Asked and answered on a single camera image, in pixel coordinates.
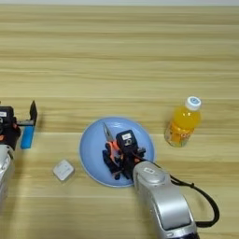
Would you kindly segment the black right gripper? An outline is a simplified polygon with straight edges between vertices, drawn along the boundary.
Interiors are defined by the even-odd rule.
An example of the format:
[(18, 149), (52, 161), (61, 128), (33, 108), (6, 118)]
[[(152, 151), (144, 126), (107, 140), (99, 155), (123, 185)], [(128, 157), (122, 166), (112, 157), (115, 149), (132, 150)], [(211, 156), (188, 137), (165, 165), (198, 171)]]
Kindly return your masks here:
[(110, 158), (110, 154), (107, 150), (103, 151), (103, 160), (108, 167), (111, 175), (115, 180), (120, 179), (122, 173), (127, 179), (133, 178), (134, 167), (143, 162), (146, 153), (145, 148), (138, 148), (136, 150), (130, 150), (122, 154), (122, 160), (120, 156), (116, 156), (114, 159)]

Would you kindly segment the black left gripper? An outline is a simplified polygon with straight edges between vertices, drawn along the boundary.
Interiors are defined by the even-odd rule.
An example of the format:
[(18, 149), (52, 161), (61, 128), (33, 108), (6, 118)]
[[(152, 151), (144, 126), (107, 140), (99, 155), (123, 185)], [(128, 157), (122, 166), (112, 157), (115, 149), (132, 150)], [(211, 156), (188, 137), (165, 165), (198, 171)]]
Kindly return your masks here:
[(33, 142), (33, 122), (37, 120), (35, 101), (30, 106), (30, 120), (13, 123), (0, 123), (0, 145), (8, 145), (15, 149), (21, 139), (21, 149), (28, 149)]

